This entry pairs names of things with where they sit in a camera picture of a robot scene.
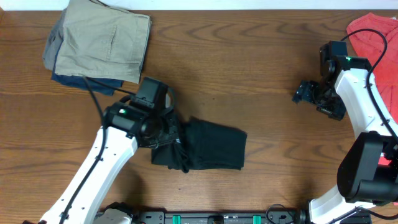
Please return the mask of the black t-shirt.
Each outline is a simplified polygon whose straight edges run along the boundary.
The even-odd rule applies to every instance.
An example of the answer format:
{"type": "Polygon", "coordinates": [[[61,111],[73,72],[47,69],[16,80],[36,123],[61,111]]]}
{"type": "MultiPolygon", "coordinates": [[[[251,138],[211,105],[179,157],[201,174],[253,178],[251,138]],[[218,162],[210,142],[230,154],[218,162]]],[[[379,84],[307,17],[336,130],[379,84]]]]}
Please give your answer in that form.
{"type": "Polygon", "coordinates": [[[179,141],[153,149],[151,163],[169,169],[232,169],[244,167],[247,134],[237,128],[192,118],[182,124],[179,141]]]}

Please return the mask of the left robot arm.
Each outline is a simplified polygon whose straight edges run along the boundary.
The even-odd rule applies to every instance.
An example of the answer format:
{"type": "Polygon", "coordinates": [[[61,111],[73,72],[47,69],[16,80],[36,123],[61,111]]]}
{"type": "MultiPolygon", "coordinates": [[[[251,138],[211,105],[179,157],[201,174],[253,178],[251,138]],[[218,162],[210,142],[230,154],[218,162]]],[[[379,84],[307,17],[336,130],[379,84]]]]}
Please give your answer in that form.
{"type": "Polygon", "coordinates": [[[109,188],[140,147],[158,149],[178,142],[178,119],[168,103],[118,101],[106,108],[104,123],[72,181],[39,224],[132,223],[123,203],[99,211],[109,188]]]}

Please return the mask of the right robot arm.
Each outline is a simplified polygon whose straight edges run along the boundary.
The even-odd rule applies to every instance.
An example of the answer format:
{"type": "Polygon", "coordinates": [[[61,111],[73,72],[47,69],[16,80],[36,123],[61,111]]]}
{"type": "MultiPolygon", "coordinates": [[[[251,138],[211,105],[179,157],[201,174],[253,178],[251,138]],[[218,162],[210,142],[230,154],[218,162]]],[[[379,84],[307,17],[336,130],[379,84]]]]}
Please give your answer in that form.
{"type": "Polygon", "coordinates": [[[397,201],[397,123],[374,86],[365,58],[322,56],[320,82],[302,81],[293,101],[316,105],[330,118],[348,115],[355,141],[336,185],[308,204],[308,223],[369,220],[372,208],[397,201]]]}

